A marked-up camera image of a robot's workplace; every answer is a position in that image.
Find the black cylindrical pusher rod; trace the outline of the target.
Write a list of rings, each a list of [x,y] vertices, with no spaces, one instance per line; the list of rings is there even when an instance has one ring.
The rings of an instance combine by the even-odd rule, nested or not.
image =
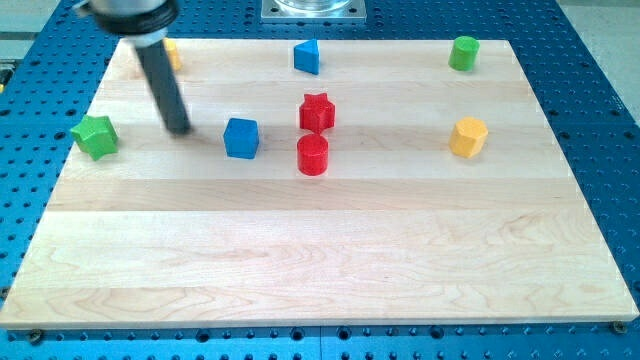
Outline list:
[[[191,123],[163,41],[135,52],[165,129],[173,135],[189,133]]]

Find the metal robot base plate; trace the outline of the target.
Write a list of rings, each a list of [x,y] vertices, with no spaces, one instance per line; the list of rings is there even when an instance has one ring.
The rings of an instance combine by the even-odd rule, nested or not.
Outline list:
[[[267,24],[361,23],[365,0],[262,0],[261,21]]]

